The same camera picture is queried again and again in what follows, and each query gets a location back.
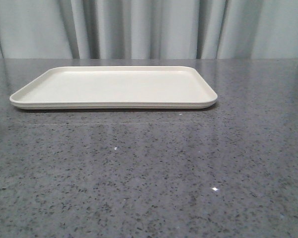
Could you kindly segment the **cream rectangular plastic tray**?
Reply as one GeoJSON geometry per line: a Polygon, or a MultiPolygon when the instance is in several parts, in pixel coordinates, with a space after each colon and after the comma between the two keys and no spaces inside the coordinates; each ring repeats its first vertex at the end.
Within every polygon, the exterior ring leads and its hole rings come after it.
{"type": "Polygon", "coordinates": [[[216,92],[187,66],[52,68],[10,96],[26,110],[204,109],[216,92]]]}

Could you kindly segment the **pale grey-green curtain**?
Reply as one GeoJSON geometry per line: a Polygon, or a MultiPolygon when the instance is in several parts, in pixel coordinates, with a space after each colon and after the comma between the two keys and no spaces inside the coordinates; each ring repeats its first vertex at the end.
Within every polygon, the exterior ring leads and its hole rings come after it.
{"type": "Polygon", "coordinates": [[[298,59],[298,0],[0,0],[0,59],[298,59]]]}

